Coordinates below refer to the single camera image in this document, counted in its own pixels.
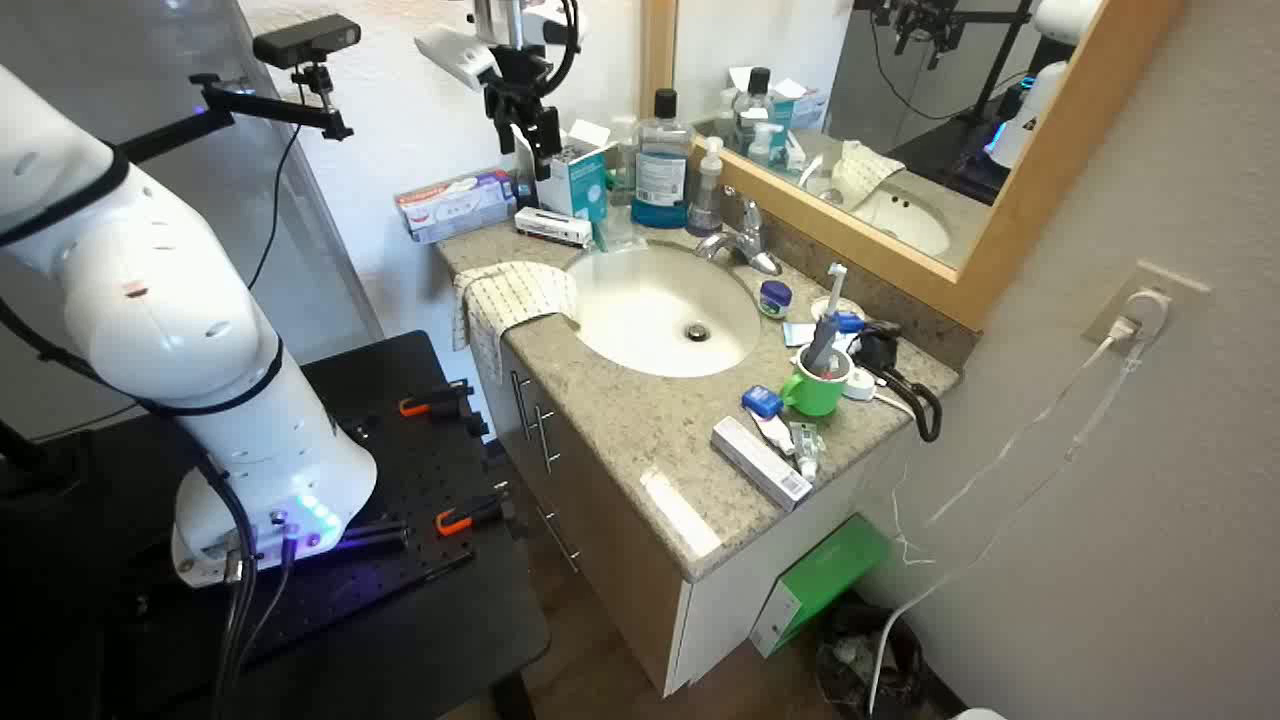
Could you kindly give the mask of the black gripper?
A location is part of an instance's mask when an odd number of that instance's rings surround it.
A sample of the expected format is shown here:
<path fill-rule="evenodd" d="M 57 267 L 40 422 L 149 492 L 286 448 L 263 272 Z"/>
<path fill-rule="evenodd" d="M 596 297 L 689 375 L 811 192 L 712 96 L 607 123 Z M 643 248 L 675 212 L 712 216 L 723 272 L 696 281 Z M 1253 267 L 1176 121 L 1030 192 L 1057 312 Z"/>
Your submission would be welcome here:
<path fill-rule="evenodd" d="M 505 152 L 513 152 L 514 141 L 527 141 L 527 146 L 539 152 L 537 180 L 549 180 L 561 146 L 561 112 L 549 96 L 561 86 L 563 70 L 542 61 L 539 44 L 496 44 L 490 54 L 496 70 L 482 81 L 482 117 Z"/>

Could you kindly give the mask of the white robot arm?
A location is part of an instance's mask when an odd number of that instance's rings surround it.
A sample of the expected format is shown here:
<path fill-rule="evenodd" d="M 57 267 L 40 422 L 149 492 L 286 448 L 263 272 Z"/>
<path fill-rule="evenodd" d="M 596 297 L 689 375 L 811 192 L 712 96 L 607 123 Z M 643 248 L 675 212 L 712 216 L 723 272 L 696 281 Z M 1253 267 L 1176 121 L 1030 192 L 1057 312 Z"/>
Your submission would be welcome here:
<path fill-rule="evenodd" d="M 205 465 L 174 483 L 188 587 L 332 551 L 378 466 L 311 392 L 210 224 L 109 141 L 0 68 L 4 250 L 59 290 L 91 379 L 180 422 Z"/>

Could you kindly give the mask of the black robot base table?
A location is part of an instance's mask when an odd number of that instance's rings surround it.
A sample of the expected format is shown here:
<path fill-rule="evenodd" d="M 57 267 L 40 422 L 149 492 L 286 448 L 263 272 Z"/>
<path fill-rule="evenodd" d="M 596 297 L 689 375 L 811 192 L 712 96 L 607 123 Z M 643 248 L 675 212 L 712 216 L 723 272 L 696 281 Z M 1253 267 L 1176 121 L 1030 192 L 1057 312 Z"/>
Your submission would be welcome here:
<path fill-rule="evenodd" d="M 549 620 L 466 387 L 418 333 L 306 379 L 378 489 L 337 544 L 270 528 L 248 587 L 170 571 L 174 427 L 135 416 L 4 458 L 0 720 L 434 720 L 463 700 L 537 720 Z"/>

